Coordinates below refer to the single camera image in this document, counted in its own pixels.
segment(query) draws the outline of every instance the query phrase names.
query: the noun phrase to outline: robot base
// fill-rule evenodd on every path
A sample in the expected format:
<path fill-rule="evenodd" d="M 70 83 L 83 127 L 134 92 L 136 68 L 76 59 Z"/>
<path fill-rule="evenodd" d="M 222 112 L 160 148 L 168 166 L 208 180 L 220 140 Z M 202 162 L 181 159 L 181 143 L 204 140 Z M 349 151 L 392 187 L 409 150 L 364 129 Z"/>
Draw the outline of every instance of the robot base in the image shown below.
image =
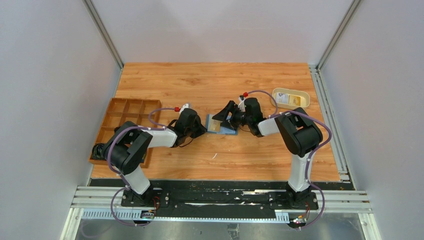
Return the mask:
<path fill-rule="evenodd" d="M 269 208 L 274 210 L 286 210 L 286 209 L 297 209 L 306 210 L 318 210 L 317 195 L 314 192 L 310 192 L 304 200 L 298 204 L 293 204 L 289 201 L 287 192 L 268 192 Z"/>
<path fill-rule="evenodd" d="M 166 208 L 169 206 L 169 192 L 161 189 L 153 189 L 149 187 L 145 193 L 139 195 L 132 190 L 124 190 L 122 195 L 121 206 L 122 207 L 154 207 L 153 199 L 160 199 L 160 207 Z"/>

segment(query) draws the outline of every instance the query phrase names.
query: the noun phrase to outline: metal floor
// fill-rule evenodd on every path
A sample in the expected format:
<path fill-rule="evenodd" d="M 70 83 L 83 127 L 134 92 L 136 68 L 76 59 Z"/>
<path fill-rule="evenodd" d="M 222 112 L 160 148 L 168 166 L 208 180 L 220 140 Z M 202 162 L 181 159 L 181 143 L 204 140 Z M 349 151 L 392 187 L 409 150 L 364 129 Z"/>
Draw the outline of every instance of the metal floor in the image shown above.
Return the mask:
<path fill-rule="evenodd" d="M 365 240 L 356 213 L 325 213 L 311 227 L 297 232 L 279 223 L 223 223 L 153 221 L 145 227 L 128 227 L 115 220 L 83 220 L 85 235 L 94 236 L 110 225 L 98 238 L 85 238 L 79 228 L 77 240 Z"/>

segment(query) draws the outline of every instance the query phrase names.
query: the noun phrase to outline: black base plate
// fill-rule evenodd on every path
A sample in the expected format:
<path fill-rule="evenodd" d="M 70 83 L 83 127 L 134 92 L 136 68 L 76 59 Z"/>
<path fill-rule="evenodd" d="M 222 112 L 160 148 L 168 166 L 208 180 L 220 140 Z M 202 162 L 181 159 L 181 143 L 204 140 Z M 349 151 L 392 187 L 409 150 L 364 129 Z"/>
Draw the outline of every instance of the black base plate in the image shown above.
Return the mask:
<path fill-rule="evenodd" d="M 304 203 L 299 204 L 298 207 L 290 206 L 286 199 L 286 192 L 273 191 L 268 192 L 269 208 L 273 210 L 297 209 L 306 210 L 308 205 L 311 210 L 318 209 L 317 195 L 314 192 L 309 193 Z"/>
<path fill-rule="evenodd" d="M 124 190 L 123 191 L 123 195 L 122 195 L 122 201 L 121 201 L 121 206 L 122 207 L 153 207 L 154 206 L 154 202 L 153 202 L 153 198 L 154 197 L 158 197 L 160 199 L 160 207 L 161 208 L 167 208 L 170 204 L 170 201 L 167 200 L 169 199 L 169 191 L 165 191 L 165 190 L 153 190 L 153 196 L 152 196 L 152 200 L 149 201 L 147 204 L 145 204 L 144 202 L 141 202 L 137 197 L 134 196 L 133 191 L 131 190 Z"/>

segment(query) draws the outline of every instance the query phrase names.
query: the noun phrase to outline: black cable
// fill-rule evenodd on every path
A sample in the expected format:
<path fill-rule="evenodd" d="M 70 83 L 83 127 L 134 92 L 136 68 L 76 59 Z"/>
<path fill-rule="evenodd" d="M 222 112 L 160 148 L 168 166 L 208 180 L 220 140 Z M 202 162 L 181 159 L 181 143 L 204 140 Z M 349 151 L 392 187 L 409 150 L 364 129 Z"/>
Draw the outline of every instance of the black cable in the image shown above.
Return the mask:
<path fill-rule="evenodd" d="M 239 128 L 240 130 L 245 131 L 245 132 L 248 132 L 248 133 L 250 133 L 250 132 L 251 132 L 251 131 L 248 131 L 248 130 L 244 130 L 244 129 L 242 129 L 242 127 L 241 127 L 241 126 L 238 126 L 238 128 Z"/>
<path fill-rule="evenodd" d="M 193 142 L 193 139 L 194 139 L 194 138 L 192 138 L 192 139 L 190 140 L 190 142 L 189 142 L 189 143 L 187 143 L 186 145 L 179 145 L 178 147 L 180 147 L 180 148 L 184 148 L 185 146 L 187 146 L 187 145 L 191 144 L 191 143 Z"/>
<path fill-rule="evenodd" d="M 97 143 L 96 145 L 94 145 L 91 149 L 91 159 L 105 160 L 105 158 L 102 156 L 102 150 L 104 146 L 104 143 Z"/>

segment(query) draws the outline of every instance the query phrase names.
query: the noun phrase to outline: yellow container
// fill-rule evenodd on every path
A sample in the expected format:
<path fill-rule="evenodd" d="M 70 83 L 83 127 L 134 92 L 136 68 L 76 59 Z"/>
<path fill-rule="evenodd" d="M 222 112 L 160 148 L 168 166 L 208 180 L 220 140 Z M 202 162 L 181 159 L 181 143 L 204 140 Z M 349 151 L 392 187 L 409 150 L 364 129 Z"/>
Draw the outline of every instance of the yellow container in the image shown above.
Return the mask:
<path fill-rule="evenodd" d="M 275 88 L 272 91 L 272 96 L 277 102 L 278 107 L 283 109 L 307 108 L 311 103 L 311 97 L 306 92 L 282 87 Z"/>

